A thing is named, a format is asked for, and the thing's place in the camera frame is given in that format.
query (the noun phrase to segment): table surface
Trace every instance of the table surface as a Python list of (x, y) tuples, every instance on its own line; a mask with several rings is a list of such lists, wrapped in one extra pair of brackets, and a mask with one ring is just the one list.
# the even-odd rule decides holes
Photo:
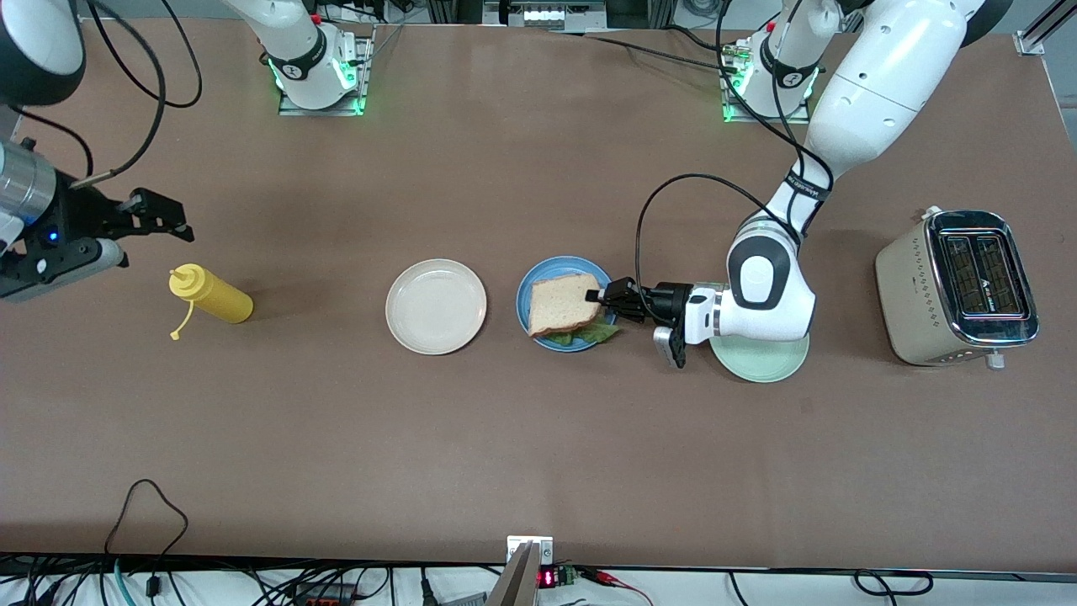
[[(172, 26), (137, 25), (190, 98)], [(1009, 38), (963, 51), (908, 132), (840, 180), (802, 254), (808, 361), (751, 385), (705, 348), (666, 368), (651, 328), (555, 354), (514, 311), (547, 256), (630, 272), (639, 209), (675, 173), (769, 196), (794, 153), (723, 123), (713, 73), (573, 36), (407, 27), (365, 116), (279, 117), (242, 23), (186, 27), (205, 97), (101, 188), (182, 200), (197, 239), (128, 238), (130, 267), (0, 311), (0, 549), (99, 551), (150, 477), (191, 517), (186, 553), (493, 562), (534, 533), (588, 563), (1077, 572), (1077, 161), (1041, 61)], [(710, 58), (674, 32), (619, 36)], [(153, 101), (87, 45), (82, 87), (47, 114), (103, 168)], [(20, 133), (82, 166), (61, 136)], [(1005, 372), (889, 348), (872, 262), (928, 205), (1013, 227), (1044, 330)], [(713, 183), (669, 189), (644, 281), (722, 279), (750, 210)], [(489, 311), (471, 346), (423, 357), (391, 337), (384, 297), (435, 256), (475, 269)], [(199, 314), (170, 341), (185, 307), (167, 271), (185, 262), (250, 292), (251, 321)], [(144, 491), (125, 524), (115, 551), (159, 551), (179, 523)]]

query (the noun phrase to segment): mounting plate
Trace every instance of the mounting plate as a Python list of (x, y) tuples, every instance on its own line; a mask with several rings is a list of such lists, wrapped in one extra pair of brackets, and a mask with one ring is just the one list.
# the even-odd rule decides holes
[[(736, 69), (736, 73), (730, 74), (729, 81), (732, 83), (737, 93), (743, 95), (744, 89), (747, 87), (747, 80), (753, 72), (752, 62), (752, 44), (751, 40), (738, 40), (735, 44), (726, 44), (722, 48), (722, 65), (726, 67), (732, 67)], [(811, 115), (808, 111), (808, 99), (812, 95), (812, 84), (815, 83), (815, 79), (819, 77), (820, 70), (815, 69), (815, 72), (810, 76), (811, 82), (808, 84), (808, 88), (805, 91), (803, 98), (797, 105), (797, 109), (791, 112), (785, 121), (789, 124), (808, 124)], [(729, 90), (729, 86), (725, 79), (722, 79), (722, 116), (726, 122), (755, 122), (755, 116), (740, 102), (736, 95)], [(782, 119), (777, 115), (764, 116), (768, 122), (781, 124)]]
[(513, 554), (516, 553), (520, 544), (528, 542), (536, 542), (542, 546), (543, 566), (550, 566), (554, 564), (554, 537), (536, 537), (531, 535), (508, 535), (505, 550), (505, 562), (513, 559)]
[(359, 65), (351, 67), (347, 62), (342, 62), (340, 75), (348, 80), (354, 80), (355, 87), (332, 105), (316, 110), (300, 108), (281, 93), (280, 104), (277, 107), (279, 115), (363, 115), (366, 110), (366, 90), (370, 83), (370, 56), (374, 54), (374, 41), (366, 37), (354, 36), (351, 32), (348, 32), (347, 36), (355, 40), (355, 51), (354, 54), (348, 52), (344, 59), (346, 61), (354, 59)]

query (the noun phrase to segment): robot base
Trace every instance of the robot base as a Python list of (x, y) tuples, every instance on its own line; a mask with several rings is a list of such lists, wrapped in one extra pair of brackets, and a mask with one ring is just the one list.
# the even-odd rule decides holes
[[(744, 90), (747, 87), (747, 79), (752, 74), (752, 61), (754, 53), (752, 51), (752, 41), (750, 39), (738, 40), (736, 44), (728, 44), (722, 50), (722, 65), (730, 66), (737, 69), (736, 73), (729, 74), (729, 81), (732, 83), (737, 91), (744, 95)], [(808, 111), (808, 99), (811, 98), (812, 84), (815, 77), (819, 76), (819, 70), (811, 76), (811, 82), (808, 84), (808, 89), (805, 91), (803, 99), (797, 105), (793, 112), (786, 116), (786, 121), (789, 124), (808, 124), (811, 118), (810, 112)], [(766, 115), (763, 112), (758, 112), (764, 117), (768, 118), (770, 122), (779, 123), (781, 119), (777, 115)], [(737, 97), (729, 90), (726, 82), (722, 81), (722, 115), (726, 122), (755, 122), (755, 117), (744, 108), (743, 103), (737, 99)]]
[(374, 53), (374, 41), (370, 38), (355, 37), (355, 67), (340, 64), (340, 77), (355, 87), (340, 97), (340, 100), (322, 109), (305, 109), (292, 102), (284, 94), (279, 81), (277, 89), (280, 101), (277, 105), (279, 115), (363, 115), (366, 110), (366, 90), (370, 82), (370, 57)]

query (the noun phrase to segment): white floor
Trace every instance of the white floor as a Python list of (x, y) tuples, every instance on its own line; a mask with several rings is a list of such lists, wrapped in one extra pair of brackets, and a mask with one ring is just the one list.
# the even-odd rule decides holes
[[(395, 605), (420, 606), (422, 594), (417, 568), (394, 570)], [(617, 578), (646, 592), (655, 606), (739, 606), (724, 573), (682, 572), (615, 572)], [(369, 570), (359, 588), (361, 593), (369, 593), (386, 579), (381, 569)], [(268, 584), (283, 582), (293, 573), (264, 573)], [(431, 587), (440, 603), (447, 603), (493, 588), (496, 577), (481, 568), (430, 568)], [(143, 596), (148, 575), (125, 577), (128, 591), (136, 606), (149, 606)], [(345, 577), (345, 582), (354, 582), (358, 572)], [(178, 573), (177, 584), (187, 606), (247, 606), (262, 596), (261, 589), (248, 576), (240, 573)], [(872, 597), (858, 591), (849, 576), (833, 575), (775, 575), (739, 573), (737, 580), (750, 606), (889, 606), (886, 598)], [(69, 580), (59, 591), (62, 601), (74, 580)], [(909, 589), (908, 581), (893, 581), (895, 590)], [(179, 606), (167, 577), (162, 577), (162, 595), (158, 606)], [(16, 581), (0, 586), (0, 604), (8, 605), (23, 600), (26, 582)], [(112, 575), (106, 577), (106, 595), (110, 606), (124, 606)], [(621, 589), (604, 588), (588, 581), (542, 590), (538, 593), (541, 606), (561, 606), (584, 600), (575, 606), (647, 606), (639, 595)], [(953, 580), (938, 579), (931, 593), (918, 597), (898, 597), (899, 606), (1072, 606), (1077, 604), (1077, 583), (1020, 582), (999, 580)], [(393, 606), (389, 588), (369, 600), (365, 606)], [(97, 578), (88, 579), (79, 592), (73, 606), (100, 606), (101, 597)]]

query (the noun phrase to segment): black cable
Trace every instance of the black cable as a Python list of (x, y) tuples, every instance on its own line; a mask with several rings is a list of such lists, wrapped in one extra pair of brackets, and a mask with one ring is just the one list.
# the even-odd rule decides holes
[(770, 210), (769, 208), (767, 208), (766, 203), (764, 203), (761, 200), (759, 200), (759, 198), (757, 198), (754, 195), (752, 195), (751, 192), (749, 192), (744, 187), (738, 185), (737, 183), (733, 183), (732, 181), (730, 181), (728, 179), (724, 179), (724, 178), (718, 177), (716, 174), (708, 174), (705, 172), (685, 172), (684, 174), (677, 174), (676, 177), (673, 177), (672, 179), (667, 180), (661, 185), (658, 185), (658, 188), (656, 188), (655, 191), (651, 192), (651, 195), (647, 197), (647, 201), (645, 201), (643, 203), (643, 208), (640, 210), (640, 219), (635, 223), (635, 283), (637, 283), (637, 285), (640, 286), (640, 301), (643, 302), (643, 309), (647, 312), (647, 314), (652, 319), (655, 319), (655, 320), (661, 320), (661, 319), (659, 319), (658, 316), (656, 316), (655, 313), (654, 313), (654, 311), (651, 310), (651, 306), (647, 305), (647, 299), (643, 295), (643, 281), (640, 279), (640, 248), (641, 248), (640, 242), (642, 240), (642, 235), (643, 235), (643, 219), (647, 214), (647, 208), (651, 207), (651, 202), (654, 201), (655, 197), (659, 193), (661, 193), (662, 189), (665, 189), (666, 187), (672, 185), (673, 183), (675, 183), (677, 181), (682, 181), (684, 179), (708, 179), (710, 181), (715, 181), (717, 183), (722, 183), (723, 185), (725, 185), (725, 186), (733, 189), (735, 192), (741, 194), (742, 196), (744, 196), (747, 199), (750, 199), (753, 203), (755, 203), (756, 206), (758, 206), (759, 210), (763, 210), (775, 223), (778, 223), (779, 225), (781, 225), (782, 228), (784, 228), (785, 231), (787, 234), (789, 234), (789, 237), (792, 237), (794, 241), (800, 241), (799, 237), (796, 234), (796, 230), (792, 226), (789, 226), (788, 223), (786, 223), (785, 221), (782, 221), (781, 219), (779, 219), (778, 215), (774, 214), (774, 212), (772, 210)]
[(366, 574), (367, 570), (369, 570), (369, 568), (363, 568), (363, 572), (359, 574), (359, 578), (355, 579), (355, 587), (352, 590), (351, 597), (356, 602), (362, 602), (363, 600), (369, 600), (374, 597), (375, 595), (381, 593), (381, 590), (386, 589), (386, 586), (389, 584), (389, 568), (386, 568), (386, 578), (382, 579), (381, 584), (378, 586), (378, 589), (372, 591), (370, 593), (365, 593), (365, 594), (360, 593), (359, 581), (363, 579), (363, 575)]
[[(318, 597), (314, 598), (314, 604), (321, 604), (322, 603), (322, 598), (325, 597), (325, 592), (327, 592), (330, 590), (330, 588), (333, 587), (333, 584), (335, 582), (337, 582), (337, 580), (344, 582), (344, 576), (346, 574), (348, 574), (348, 570), (350, 570), (350, 569), (351, 568), (341, 568), (341, 569), (337, 570), (333, 576), (328, 577), (328, 579), (322, 579), (322, 580), (318, 581), (319, 583), (322, 584), (322, 591), (320, 591), (318, 593)], [(342, 589), (341, 589), (340, 593), (341, 593), (341, 597), (344, 597), (344, 595), (342, 595), (344, 594), (344, 590)]]
[(632, 51), (639, 51), (641, 53), (647, 53), (648, 55), (655, 55), (656, 57), (662, 57), (665, 59), (670, 59), (672, 61), (681, 61), (688, 65), (704, 67), (707, 69), (716, 69), (718, 71), (725, 71), (732, 68), (723, 67), (715, 64), (709, 64), (707, 61), (701, 61), (698, 59), (689, 59), (688, 57), (682, 57), (679, 55), (673, 55), (670, 53), (663, 53), (661, 51), (656, 51), (654, 48), (647, 48), (646, 46), (640, 46), (639, 44), (632, 44), (631, 42), (623, 42), (620, 40), (614, 40), (612, 38), (602, 38), (599, 36), (588, 36), (587, 40), (598, 40), (599, 42), (605, 42), (607, 44), (616, 44), (617, 46), (624, 46), (626, 48), (631, 48)]
[[(864, 583), (861, 582), (861, 575), (867, 575), (867, 576), (871, 577), (872, 579), (875, 579), (876, 582), (879, 583), (879, 587), (882, 588), (882, 591), (876, 591), (876, 590), (871, 590), (871, 589), (868, 589), (868, 588), (864, 587)], [(923, 589), (914, 589), (914, 590), (907, 590), (907, 591), (894, 591), (893, 589), (890, 588), (890, 586), (886, 583), (886, 581), (881, 576), (879, 576), (878, 573), (876, 573), (873, 570), (863, 569), (863, 568), (859, 569), (859, 570), (856, 570), (855, 573), (853, 573), (853, 582), (856, 584), (856, 589), (863, 591), (864, 593), (866, 593), (868, 595), (873, 595), (876, 597), (887, 597), (887, 598), (890, 598), (890, 605), (891, 606), (897, 606), (897, 596), (899, 596), (899, 595), (901, 597), (915, 597), (917, 595), (923, 595), (923, 594), (929, 592), (931, 590), (935, 589), (935, 578), (932, 577), (931, 573), (922, 573), (922, 574), (915, 574), (915, 575), (910, 575), (910, 576), (913, 576), (913, 577), (920, 578), (920, 579), (926, 579), (927, 580), (927, 586), (924, 587)]]
[(699, 46), (701, 48), (707, 48), (708, 51), (710, 51), (712, 53), (722, 50), (722, 45), (721, 44), (711, 44), (710, 42), (708, 42), (708, 41), (703, 40), (702, 38), (696, 36), (696, 32), (693, 31), (693, 30), (690, 30), (690, 29), (688, 29), (687, 27), (681, 27), (681, 26), (679, 26), (676, 24), (670, 24), (670, 25), (663, 27), (662, 29), (670, 29), (670, 30), (673, 30), (673, 31), (680, 31), (681, 33), (687, 36), (688, 40), (691, 40), (697, 46)]
[(176, 584), (176, 578), (172, 577), (172, 570), (169, 569), (166, 574), (168, 575), (168, 584), (172, 586), (172, 593), (176, 594), (176, 600), (180, 603), (180, 606), (187, 606), (187, 603), (183, 600), (183, 593), (180, 591), (180, 586)]
[[(120, 509), (120, 517), (116, 518), (116, 523), (113, 524), (112, 530), (109, 531), (109, 536), (104, 538), (103, 552), (106, 555), (111, 555), (109, 549), (112, 547), (112, 541), (113, 539), (115, 539), (116, 533), (120, 531), (120, 525), (123, 523), (124, 517), (127, 516), (127, 508), (130, 506), (131, 497), (135, 496), (135, 490), (138, 489), (139, 485), (141, 484), (149, 484), (150, 487), (152, 487), (153, 490), (157, 492), (157, 496), (160, 497), (162, 503), (164, 503), (166, 506), (168, 506), (169, 509), (174, 511), (183, 521), (183, 526), (180, 529), (180, 532), (176, 535), (176, 537), (171, 540), (171, 542), (169, 542), (165, 547), (165, 549), (160, 551), (160, 554), (157, 555), (156, 560), (154, 560), (153, 567), (150, 569), (150, 577), (155, 578), (157, 576), (157, 569), (160, 567), (160, 563), (164, 561), (165, 556), (168, 555), (168, 551), (172, 549), (172, 547), (176, 546), (176, 544), (178, 544), (180, 539), (183, 538), (183, 535), (187, 533), (187, 529), (191, 526), (191, 520), (187, 518), (187, 515), (184, 513), (182, 509), (176, 507), (176, 504), (168, 501), (168, 497), (165, 496), (165, 493), (160, 490), (160, 487), (158, 487), (157, 483), (154, 482), (153, 480), (150, 480), (149, 478), (142, 478), (141, 480), (138, 480), (134, 484), (131, 484), (129, 489), (127, 489), (127, 496), (124, 498), (123, 508)], [(168, 575), (168, 580), (171, 583), (172, 591), (176, 592), (177, 598), (180, 601), (180, 604), (183, 605), (184, 604), (183, 597), (180, 595), (180, 589), (176, 584), (176, 579), (172, 578), (171, 573), (169, 573)], [(150, 604), (151, 606), (155, 606), (156, 595), (150, 595)]]
[[(793, 17), (797, 16), (797, 11), (800, 10), (800, 4), (803, 0), (797, 0), (796, 4), (793, 5), (793, 10), (789, 11), (789, 18), (785, 20), (785, 27), (788, 28), (788, 24), (793, 22)], [(785, 32), (783, 30), (782, 34), (778, 39), (778, 51), (774, 52), (774, 62), (778, 62), (779, 57), (782, 54), (782, 45), (785, 42)], [(785, 117), (785, 110), (782, 108), (781, 97), (778, 95), (778, 77), (775, 74), (771, 74), (770, 79), (770, 89), (771, 94), (774, 96), (774, 109), (778, 111), (778, 117), (782, 122), (782, 127), (785, 129), (785, 133), (788, 135), (791, 139), (797, 141), (797, 136), (793, 133), (793, 127), (789, 126), (789, 121)], [(805, 177), (805, 154), (797, 147), (797, 160), (800, 163), (800, 178)], [(785, 205), (785, 220), (793, 221), (793, 202), (797, 199), (797, 191), (793, 189), (789, 194), (789, 201)]]
[(781, 11), (778, 11), (778, 12), (777, 12), (777, 13), (774, 13), (773, 15), (770, 15), (770, 18), (769, 18), (769, 19), (767, 19), (767, 20), (765, 20), (765, 22), (763, 22), (763, 25), (760, 25), (759, 27), (755, 28), (755, 30), (756, 30), (756, 31), (759, 31), (760, 29), (763, 29), (763, 28), (767, 27), (767, 24), (769, 24), (770, 22), (772, 22), (772, 20), (777, 19), (777, 18), (779, 17), (779, 16), (781, 16), (781, 14), (782, 14), (782, 12), (781, 12)]
[(115, 177), (116, 174), (120, 174), (121, 172), (124, 172), (125, 170), (134, 166), (135, 163), (138, 161), (143, 154), (145, 154), (145, 151), (150, 149), (150, 143), (152, 143), (154, 137), (157, 136), (157, 129), (160, 127), (160, 119), (165, 115), (165, 71), (160, 69), (160, 61), (157, 60), (157, 55), (153, 52), (153, 48), (150, 47), (150, 43), (145, 41), (145, 38), (142, 38), (142, 34), (139, 33), (137, 29), (131, 27), (129, 23), (124, 20), (120, 15), (116, 14), (115, 11), (110, 9), (101, 0), (87, 0), (87, 3), (90, 6), (97, 6), (104, 14), (114, 18), (116, 23), (121, 25), (121, 27), (123, 27), (125, 30), (127, 30), (128, 33), (131, 34), (131, 38), (134, 38), (135, 41), (138, 42), (140, 46), (142, 46), (142, 50), (145, 51), (146, 56), (150, 58), (150, 62), (153, 64), (153, 70), (157, 74), (157, 110), (154, 113), (153, 123), (150, 125), (150, 131), (146, 132), (145, 139), (143, 139), (142, 144), (139, 146), (138, 151), (136, 151), (135, 154), (127, 159), (127, 161), (121, 164), (116, 168), (110, 169), (108, 172), (103, 174), (99, 174), (98, 175), (99, 178), (97, 178), (97, 180), (87, 180), (87, 183), (84, 183), (84, 184), (92, 184), (94, 182), (98, 182), (104, 179), (110, 179), (112, 177)]
[(191, 520), (187, 518), (187, 515), (184, 513), (182, 509), (176, 507), (176, 504), (168, 501), (168, 497), (165, 496), (165, 493), (160, 490), (160, 487), (158, 487), (156, 482), (154, 482), (149, 478), (142, 478), (141, 480), (137, 480), (134, 484), (130, 485), (129, 489), (127, 489), (127, 497), (124, 498), (124, 506), (120, 510), (120, 518), (116, 518), (116, 523), (112, 525), (112, 530), (109, 531), (109, 536), (104, 538), (104, 555), (112, 555), (112, 552), (109, 551), (109, 549), (112, 547), (112, 541), (113, 539), (115, 539), (116, 533), (120, 531), (120, 525), (123, 523), (124, 517), (127, 516), (127, 508), (131, 504), (131, 497), (135, 496), (135, 489), (138, 489), (142, 484), (149, 484), (154, 491), (156, 491), (157, 496), (160, 497), (162, 503), (168, 506), (169, 509), (174, 511), (176, 515), (179, 516), (181, 520), (183, 520), (183, 527), (180, 529), (180, 533), (176, 535), (176, 538), (173, 538), (171, 542), (169, 542), (168, 546), (166, 546), (165, 549), (162, 550), (160, 555), (157, 556), (157, 564), (159, 564), (160, 561), (165, 558), (165, 555), (168, 554), (168, 551), (172, 549), (172, 547), (176, 546), (176, 544), (180, 542), (180, 539), (182, 539), (183, 535), (186, 534), (187, 527), (191, 526)]
[(74, 604), (75, 596), (79, 595), (79, 590), (82, 588), (82, 583), (85, 582), (86, 579), (88, 578), (89, 578), (89, 570), (86, 570), (85, 573), (82, 574), (82, 576), (79, 577), (79, 581), (74, 583), (74, 588), (71, 590), (71, 593), (69, 593), (68, 596), (64, 598), (64, 602), (60, 603), (60, 606), (69, 606), (70, 604)]
[[(198, 79), (198, 88), (195, 90), (194, 98), (183, 103), (177, 103), (174, 101), (169, 101), (166, 99), (165, 104), (170, 108), (186, 109), (190, 107), (194, 107), (194, 104), (197, 103), (199, 99), (201, 99), (201, 94), (202, 94), (201, 66), (198, 65), (198, 57), (195, 56), (195, 50), (191, 47), (191, 40), (187, 38), (187, 32), (186, 30), (183, 29), (183, 25), (180, 23), (179, 17), (176, 16), (176, 11), (172, 10), (172, 6), (171, 4), (168, 3), (168, 0), (160, 0), (160, 3), (165, 5), (165, 10), (168, 11), (168, 15), (172, 17), (172, 23), (176, 24), (176, 29), (180, 32), (180, 38), (183, 39), (183, 45), (187, 47), (187, 56), (191, 57), (191, 65), (194, 66), (195, 75)], [(109, 32), (106, 31), (104, 24), (101, 23), (101, 16), (97, 13), (97, 8), (94, 6), (94, 2), (88, 2), (88, 4), (89, 4), (89, 14), (94, 18), (94, 25), (97, 26), (97, 31), (101, 33), (101, 40), (104, 42), (104, 45), (109, 48), (109, 53), (112, 55), (112, 58), (115, 59), (116, 65), (120, 66), (121, 70), (123, 70), (124, 74), (127, 76), (127, 80), (130, 80), (131, 83), (135, 84), (135, 86), (138, 86), (139, 90), (142, 90), (143, 93), (145, 93), (146, 95), (156, 100), (157, 95), (155, 95), (153, 90), (146, 88), (145, 85), (142, 84), (142, 82), (140, 82), (139, 79), (134, 73), (131, 73), (130, 68), (127, 67), (127, 64), (124, 62), (124, 59), (120, 57), (120, 52), (116, 51), (116, 47), (112, 44), (112, 39), (109, 37)]]
[[(714, 26), (714, 38), (715, 38), (715, 40), (719, 40), (722, 38), (722, 22), (725, 19), (726, 11), (729, 9), (729, 2), (730, 2), (730, 0), (723, 0), (723, 2), (724, 2), (724, 4), (722, 6), (722, 10), (718, 11), (718, 19), (717, 19), (717, 22), (715, 23), (715, 26)], [(721, 62), (722, 61), (722, 52), (718, 51), (717, 55), (718, 55), (718, 61)], [(778, 138), (782, 139), (786, 143), (789, 143), (791, 145), (793, 145), (794, 147), (796, 147), (796, 150), (797, 150), (798, 153), (802, 153), (805, 155), (808, 155), (809, 157), (811, 157), (812, 159), (814, 159), (816, 163), (819, 163), (820, 166), (823, 167), (823, 170), (826, 171), (826, 177), (827, 177), (827, 181), (828, 181), (826, 188), (827, 189), (833, 188), (834, 187), (834, 171), (830, 170), (830, 166), (826, 161), (824, 161), (823, 158), (819, 156), (819, 154), (816, 154), (815, 152), (809, 150), (808, 147), (806, 147), (802, 144), (800, 144), (800, 142), (797, 141), (796, 139), (788, 137), (785, 132), (782, 132), (781, 130), (779, 130), (778, 128), (775, 128), (772, 124), (770, 124), (770, 122), (767, 118), (765, 118), (764, 116), (759, 115), (759, 113), (757, 111), (755, 111), (754, 109), (752, 109), (752, 105), (750, 105), (744, 100), (744, 97), (742, 97), (741, 94), (737, 91), (737, 88), (733, 87), (733, 83), (729, 79), (729, 74), (725, 70), (722, 70), (718, 73), (722, 76), (723, 81), (725, 82), (726, 88), (729, 90), (729, 93), (737, 99), (738, 102), (741, 103), (741, 107), (743, 107), (744, 110), (747, 111), (749, 114), (751, 114), (752, 117), (755, 118), (756, 122), (758, 122), (764, 127), (766, 127), (768, 130), (770, 130), (771, 132), (773, 132), (774, 136), (777, 136)], [(812, 210), (812, 212), (808, 215), (808, 219), (805, 221), (803, 225), (801, 225), (800, 232), (803, 234), (805, 236), (808, 235), (808, 227), (811, 225), (812, 221), (815, 219), (815, 215), (819, 213), (819, 211), (820, 211), (821, 208), (823, 208), (822, 203), (816, 205), (815, 208)], [(799, 236), (796, 237), (796, 238), (794, 238), (794, 240), (797, 241), (797, 242), (799, 242), (801, 239), (802, 238), (799, 237)]]
[(747, 601), (744, 600), (744, 594), (740, 592), (740, 586), (737, 584), (737, 575), (732, 570), (729, 570), (729, 582), (733, 586), (733, 593), (737, 594), (737, 600), (740, 600), (741, 606), (747, 606)]
[(79, 146), (82, 147), (83, 155), (86, 156), (86, 175), (89, 177), (90, 174), (94, 173), (94, 152), (92, 152), (89, 150), (89, 143), (86, 142), (86, 139), (82, 138), (82, 135), (75, 132), (71, 128), (68, 128), (67, 126), (64, 126), (59, 122), (53, 122), (52, 119), (48, 119), (47, 117), (45, 117), (43, 115), (38, 115), (36, 113), (26, 111), (25, 109), (23, 109), (23, 108), (20, 108), (18, 105), (8, 105), (8, 108), (11, 109), (11, 111), (13, 111), (13, 112), (15, 112), (15, 113), (17, 113), (17, 114), (19, 114), (19, 115), (22, 115), (24, 117), (29, 117), (30, 119), (32, 119), (34, 122), (40, 122), (40, 123), (44, 124), (45, 126), (52, 126), (53, 128), (55, 128), (55, 129), (57, 129), (57, 130), (59, 130), (61, 132), (65, 132), (69, 137), (71, 137), (72, 139), (74, 139), (75, 142), (79, 143)]
[(37, 601), (37, 594), (34, 593), (34, 581), (33, 581), (33, 568), (38, 565), (38, 558), (34, 556), (30, 562), (30, 567), (26, 569), (26, 593), (23, 594), (23, 604), (30, 604), (30, 595), (34, 596), (34, 602)]
[(286, 597), (290, 589), (294, 589), (295, 587), (298, 586), (298, 583), (306, 582), (308, 579), (312, 579), (318, 575), (322, 574), (323, 572), (325, 570), (319, 568), (312, 568), (312, 569), (306, 568), (298, 576), (270, 587), (269, 590), (263, 595), (263, 597), (258, 597), (257, 600), (255, 600), (254, 603), (251, 604), (251, 606), (258, 606), (258, 604), (261, 604), (263, 600), (266, 600), (267, 606), (274, 606), (271, 602), (272, 597), (270, 596), (274, 596), (276, 594), (277, 596)]
[(101, 569), (100, 574), (97, 575), (97, 589), (101, 593), (101, 605), (109, 606), (109, 597), (104, 594), (104, 575), (106, 570), (109, 569), (108, 566), (109, 559), (107, 555), (101, 555)]
[(266, 606), (274, 606), (272, 600), (269, 600), (269, 591), (266, 589), (266, 584), (262, 582), (262, 577), (258, 576), (258, 573), (257, 570), (254, 569), (254, 566), (248, 566), (248, 576), (253, 578), (254, 581), (258, 583), (258, 589), (262, 590), (262, 597), (265, 598)]

